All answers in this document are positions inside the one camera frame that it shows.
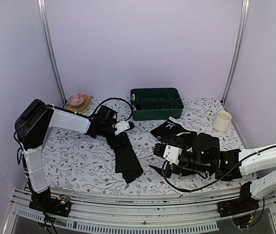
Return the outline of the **right aluminium frame post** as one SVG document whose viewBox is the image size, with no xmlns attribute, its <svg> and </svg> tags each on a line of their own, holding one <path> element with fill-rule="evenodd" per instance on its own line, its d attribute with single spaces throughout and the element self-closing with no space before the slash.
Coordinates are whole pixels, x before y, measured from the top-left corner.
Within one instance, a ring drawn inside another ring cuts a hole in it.
<svg viewBox="0 0 276 234">
<path fill-rule="evenodd" d="M 232 62 L 231 62 L 230 69 L 229 69 L 229 74 L 228 74 L 225 88 L 224 88 L 222 98 L 221 98 L 221 103 L 223 104 L 223 106 L 225 106 L 228 101 L 228 98 L 230 95 L 230 90 L 233 85 L 233 81 L 234 81 L 234 77 L 235 77 L 235 73 L 236 73 L 236 69 L 237 69 L 237 64 L 238 64 L 238 59 L 239 59 L 239 55 L 240 55 L 240 51 L 241 51 L 241 47 L 242 47 L 242 43 L 243 43 L 245 30 L 246 30 L 249 6 L 250 6 L 249 0 L 242 1 L 236 44 L 235 44 L 235 48 L 234 48 Z"/>
</svg>

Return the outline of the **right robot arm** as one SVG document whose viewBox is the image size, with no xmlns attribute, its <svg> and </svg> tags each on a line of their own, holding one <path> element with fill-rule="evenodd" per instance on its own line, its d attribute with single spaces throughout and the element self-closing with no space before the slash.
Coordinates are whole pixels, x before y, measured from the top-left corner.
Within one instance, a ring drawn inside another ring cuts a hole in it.
<svg viewBox="0 0 276 234">
<path fill-rule="evenodd" d="M 246 186 L 243 194 L 234 202 L 237 212 L 243 213 L 253 204 L 276 190 L 276 144 L 254 149 L 221 151 L 217 137 L 200 133 L 187 144 L 178 135 L 165 137 L 153 147 L 153 154 L 164 159 L 161 168 L 155 170 L 164 178 L 171 174 L 206 174 L 216 181 L 232 181 L 257 171 L 273 168 L 266 176 Z"/>
</svg>

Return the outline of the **pink patterned ball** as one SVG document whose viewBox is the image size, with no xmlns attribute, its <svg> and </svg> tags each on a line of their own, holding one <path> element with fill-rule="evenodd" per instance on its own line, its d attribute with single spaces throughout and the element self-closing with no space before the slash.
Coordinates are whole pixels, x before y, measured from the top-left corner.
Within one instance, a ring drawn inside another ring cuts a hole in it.
<svg viewBox="0 0 276 234">
<path fill-rule="evenodd" d="M 83 94 L 74 94 L 68 99 L 68 103 L 78 108 L 79 106 L 82 106 L 85 102 L 85 96 Z"/>
</svg>

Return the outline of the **front aluminium rail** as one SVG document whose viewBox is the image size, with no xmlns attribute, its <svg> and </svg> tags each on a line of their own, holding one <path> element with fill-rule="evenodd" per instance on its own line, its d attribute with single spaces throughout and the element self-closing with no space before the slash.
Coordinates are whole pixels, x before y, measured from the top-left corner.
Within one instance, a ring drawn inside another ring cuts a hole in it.
<svg viewBox="0 0 276 234">
<path fill-rule="evenodd" d="M 54 216 L 58 233 L 90 234 L 276 234 L 276 198 L 267 195 L 252 227 L 221 217 L 217 204 L 238 196 L 238 189 L 174 195 L 108 195 L 52 189 L 70 197 L 67 217 Z"/>
</svg>

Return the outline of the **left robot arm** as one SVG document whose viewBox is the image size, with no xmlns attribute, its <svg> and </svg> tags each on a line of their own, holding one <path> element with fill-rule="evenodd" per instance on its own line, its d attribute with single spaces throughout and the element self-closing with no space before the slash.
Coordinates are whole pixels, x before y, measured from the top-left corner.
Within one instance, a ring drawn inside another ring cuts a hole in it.
<svg viewBox="0 0 276 234">
<path fill-rule="evenodd" d="M 40 99 L 33 100 L 15 122 L 14 138 L 20 145 L 31 188 L 38 195 L 35 203 L 45 212 L 54 208 L 54 200 L 43 193 L 48 190 L 42 164 L 42 146 L 51 128 L 61 128 L 85 134 L 114 138 L 133 129 L 129 120 L 117 121 L 116 111 L 101 104 L 90 116 L 81 115 Z"/>
</svg>

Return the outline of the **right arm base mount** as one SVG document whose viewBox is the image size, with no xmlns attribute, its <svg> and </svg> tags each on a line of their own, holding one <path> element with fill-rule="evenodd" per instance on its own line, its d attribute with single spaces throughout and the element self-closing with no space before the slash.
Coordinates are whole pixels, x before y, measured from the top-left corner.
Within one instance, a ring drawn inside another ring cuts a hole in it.
<svg viewBox="0 0 276 234">
<path fill-rule="evenodd" d="M 258 201 L 251 197 L 239 197 L 217 203 L 217 212 L 220 217 L 238 215 L 255 211 L 259 208 Z"/>
</svg>

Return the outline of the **green divided storage box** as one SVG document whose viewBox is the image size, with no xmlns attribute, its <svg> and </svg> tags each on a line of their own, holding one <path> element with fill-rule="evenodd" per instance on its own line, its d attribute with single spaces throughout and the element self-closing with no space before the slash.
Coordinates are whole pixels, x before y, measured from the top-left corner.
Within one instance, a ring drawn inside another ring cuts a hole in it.
<svg viewBox="0 0 276 234">
<path fill-rule="evenodd" d="M 176 88 L 136 88 L 130 91 L 133 120 L 180 118 L 184 104 Z"/>
</svg>

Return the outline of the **cream cup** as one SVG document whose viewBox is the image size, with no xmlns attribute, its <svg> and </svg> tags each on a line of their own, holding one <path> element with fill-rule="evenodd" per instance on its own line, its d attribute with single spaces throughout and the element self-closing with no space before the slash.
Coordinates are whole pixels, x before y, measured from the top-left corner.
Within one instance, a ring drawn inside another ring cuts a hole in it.
<svg viewBox="0 0 276 234">
<path fill-rule="evenodd" d="M 220 132 L 226 132 L 229 130 L 232 121 L 232 116 L 226 111 L 217 112 L 213 121 L 213 128 Z"/>
</svg>

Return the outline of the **left aluminium frame post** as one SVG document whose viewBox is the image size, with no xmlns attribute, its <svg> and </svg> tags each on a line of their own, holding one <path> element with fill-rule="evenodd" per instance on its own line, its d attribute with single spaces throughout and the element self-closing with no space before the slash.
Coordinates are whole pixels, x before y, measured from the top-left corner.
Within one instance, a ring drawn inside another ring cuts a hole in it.
<svg viewBox="0 0 276 234">
<path fill-rule="evenodd" d="M 50 60 L 53 76 L 56 82 L 56 87 L 58 89 L 61 101 L 63 104 L 67 102 L 67 98 L 65 95 L 64 87 L 59 75 L 59 70 L 57 66 L 56 56 L 54 53 L 53 45 L 52 45 L 52 39 L 49 29 L 49 23 L 48 23 L 48 17 L 47 17 L 47 11 L 46 11 L 46 1 L 45 0 L 38 0 L 38 11 L 39 11 L 39 18 L 41 22 L 43 37 L 46 44 L 46 49 L 48 53 L 48 57 Z"/>
</svg>

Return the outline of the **aluminium frame post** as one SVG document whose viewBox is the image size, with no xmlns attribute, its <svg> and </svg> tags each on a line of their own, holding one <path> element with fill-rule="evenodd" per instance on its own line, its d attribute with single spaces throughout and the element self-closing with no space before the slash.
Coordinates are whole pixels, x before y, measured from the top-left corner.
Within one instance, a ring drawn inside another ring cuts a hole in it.
<svg viewBox="0 0 276 234">
<path fill-rule="evenodd" d="M 241 51 L 241 47 L 242 47 L 242 43 L 243 43 L 245 30 L 246 30 L 249 6 L 250 6 L 249 0 L 242 1 L 236 44 L 235 44 L 235 48 L 234 48 L 232 62 L 231 62 L 230 69 L 229 69 L 229 74 L 228 74 L 225 88 L 224 88 L 222 98 L 221 98 L 221 103 L 223 104 L 223 106 L 225 106 L 228 101 L 228 98 L 230 95 L 230 90 L 233 85 L 233 81 L 234 81 L 234 77 L 235 77 L 235 73 L 236 73 L 236 69 L 237 69 L 237 64 L 238 64 L 238 59 L 239 59 L 239 55 L 240 55 L 240 51 Z"/>
<path fill-rule="evenodd" d="M 59 70 L 57 66 L 56 56 L 54 53 L 53 45 L 52 45 L 52 39 L 49 29 L 49 23 L 48 23 L 48 17 L 47 17 L 47 11 L 46 11 L 46 1 L 45 0 L 38 0 L 38 11 L 39 11 L 39 18 L 41 22 L 43 37 L 46 44 L 46 49 L 48 53 L 48 57 L 50 60 L 53 76 L 56 82 L 56 87 L 58 89 L 61 101 L 63 104 L 67 102 L 67 98 L 65 95 L 64 87 L 59 75 Z"/>
</svg>

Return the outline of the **black white-banded underwear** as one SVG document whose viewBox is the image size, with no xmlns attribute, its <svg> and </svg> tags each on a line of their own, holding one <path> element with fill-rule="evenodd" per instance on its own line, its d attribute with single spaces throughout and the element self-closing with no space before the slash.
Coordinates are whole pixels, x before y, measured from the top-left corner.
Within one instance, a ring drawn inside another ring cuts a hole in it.
<svg viewBox="0 0 276 234">
<path fill-rule="evenodd" d="M 176 135 L 184 141 L 187 150 L 192 148 L 193 140 L 197 136 L 197 132 L 186 129 L 182 122 L 173 117 L 168 117 L 165 122 L 151 130 L 150 133 L 158 141 Z"/>
</svg>

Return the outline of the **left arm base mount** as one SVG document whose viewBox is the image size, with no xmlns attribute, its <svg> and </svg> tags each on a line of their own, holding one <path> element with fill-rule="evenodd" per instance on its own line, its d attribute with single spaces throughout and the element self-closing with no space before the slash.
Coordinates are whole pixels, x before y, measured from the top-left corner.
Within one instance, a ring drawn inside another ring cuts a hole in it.
<svg viewBox="0 0 276 234">
<path fill-rule="evenodd" d="M 70 197 L 65 195 L 52 198 L 51 196 L 32 195 L 29 208 L 52 215 L 68 217 L 71 210 L 72 203 Z"/>
</svg>

